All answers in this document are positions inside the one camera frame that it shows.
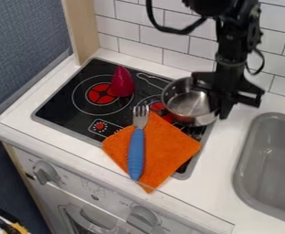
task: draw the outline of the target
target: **oven door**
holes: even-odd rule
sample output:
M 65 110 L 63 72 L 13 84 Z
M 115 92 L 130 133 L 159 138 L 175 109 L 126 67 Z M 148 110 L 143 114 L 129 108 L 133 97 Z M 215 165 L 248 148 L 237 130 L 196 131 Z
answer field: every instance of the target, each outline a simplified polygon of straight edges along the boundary
M 59 206 L 59 212 L 70 234 L 132 234 L 141 233 L 123 220 L 88 204 Z

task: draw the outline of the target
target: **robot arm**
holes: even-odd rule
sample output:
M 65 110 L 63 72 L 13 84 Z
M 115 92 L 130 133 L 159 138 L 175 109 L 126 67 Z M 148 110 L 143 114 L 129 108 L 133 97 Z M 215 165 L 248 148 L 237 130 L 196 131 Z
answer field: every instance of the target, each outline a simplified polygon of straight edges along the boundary
M 262 57 L 260 68 L 250 73 L 256 75 L 264 68 L 264 56 L 257 49 L 262 33 L 259 28 L 259 0 L 182 0 L 201 18 L 184 29 L 159 26 L 153 17 L 152 0 L 146 0 L 148 16 L 160 31 L 185 35 L 202 25 L 208 17 L 216 20 L 218 51 L 215 72 L 194 72 L 197 86 L 213 96 L 211 105 L 219 109 L 219 118 L 226 119 L 233 106 L 239 102 L 259 107 L 264 90 L 248 82 L 244 71 L 251 52 Z

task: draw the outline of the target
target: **fork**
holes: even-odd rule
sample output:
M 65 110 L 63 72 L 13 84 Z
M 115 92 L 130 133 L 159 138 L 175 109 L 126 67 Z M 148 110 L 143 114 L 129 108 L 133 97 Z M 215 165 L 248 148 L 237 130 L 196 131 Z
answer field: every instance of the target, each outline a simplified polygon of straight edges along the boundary
M 132 121 L 135 131 L 131 137 L 128 152 L 128 169 L 131 179 L 138 180 L 143 173 L 144 165 L 144 132 L 143 128 L 148 123 L 149 106 L 134 106 Z

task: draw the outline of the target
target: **white countertop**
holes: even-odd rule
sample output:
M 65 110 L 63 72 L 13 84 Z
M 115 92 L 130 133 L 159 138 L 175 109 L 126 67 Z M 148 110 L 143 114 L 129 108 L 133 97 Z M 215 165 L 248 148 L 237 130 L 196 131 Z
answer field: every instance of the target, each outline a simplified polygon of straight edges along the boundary
M 187 71 L 105 49 L 99 49 L 94 57 L 172 79 L 190 74 Z M 32 148 L 40 154 L 47 154 L 55 161 L 74 166 L 83 173 L 117 185 L 119 189 L 125 190 L 131 196 L 148 200 L 189 221 L 210 222 L 206 224 L 208 227 L 217 226 L 216 220 L 209 218 L 208 215 L 205 218 L 205 215 L 200 213 L 202 209 L 232 223 L 235 226 L 232 233 L 285 233 L 284 221 L 248 207 L 238 198 L 231 183 L 241 147 L 252 120 L 264 112 L 285 113 L 285 97 L 266 93 L 260 109 L 237 105 L 227 120 L 216 122 L 191 177 L 185 181 L 169 178 L 159 187 L 161 192 L 147 195 L 139 186 L 127 179 L 128 176 L 100 148 L 31 119 L 33 111 L 78 69 L 79 66 L 75 65 L 74 58 L 67 58 L 4 112 L 0 116 L 0 140 L 19 145 L 19 147 L 23 145 L 25 148 Z M 225 225 L 219 229 L 223 229 L 224 233 L 229 233 L 230 226 Z

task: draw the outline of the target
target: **stove panel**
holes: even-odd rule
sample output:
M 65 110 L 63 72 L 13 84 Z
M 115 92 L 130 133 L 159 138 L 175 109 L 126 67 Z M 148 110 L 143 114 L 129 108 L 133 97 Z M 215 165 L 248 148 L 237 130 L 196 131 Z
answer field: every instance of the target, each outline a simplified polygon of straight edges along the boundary
M 148 104 L 153 112 L 201 140 L 205 127 L 189 128 L 174 122 L 173 115 L 162 104 L 162 90 L 171 80 L 127 68 L 134 80 L 135 93 L 127 98 L 115 97 L 110 85 L 118 66 L 96 58 L 91 60 L 37 110 L 35 120 L 100 145 L 106 137 L 132 124 L 135 105 Z M 190 161 L 177 173 L 185 173 Z

